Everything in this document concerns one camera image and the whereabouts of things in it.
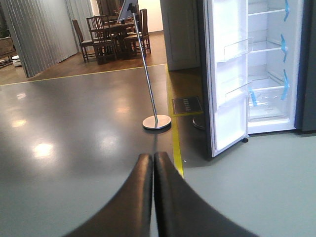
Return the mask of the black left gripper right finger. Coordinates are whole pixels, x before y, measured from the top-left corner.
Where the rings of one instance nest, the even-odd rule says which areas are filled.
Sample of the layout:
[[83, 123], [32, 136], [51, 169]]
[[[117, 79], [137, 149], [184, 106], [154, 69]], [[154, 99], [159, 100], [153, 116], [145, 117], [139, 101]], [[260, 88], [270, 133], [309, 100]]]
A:
[[154, 155], [154, 200], [160, 237], [253, 237], [205, 200], [182, 178], [167, 152]]

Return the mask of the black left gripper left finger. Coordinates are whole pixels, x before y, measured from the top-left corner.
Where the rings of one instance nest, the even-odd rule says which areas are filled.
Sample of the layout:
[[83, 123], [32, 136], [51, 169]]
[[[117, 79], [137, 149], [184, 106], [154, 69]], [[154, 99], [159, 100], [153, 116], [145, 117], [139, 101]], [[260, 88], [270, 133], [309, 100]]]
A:
[[140, 154], [117, 193], [68, 237], [148, 237], [153, 191], [153, 158]]

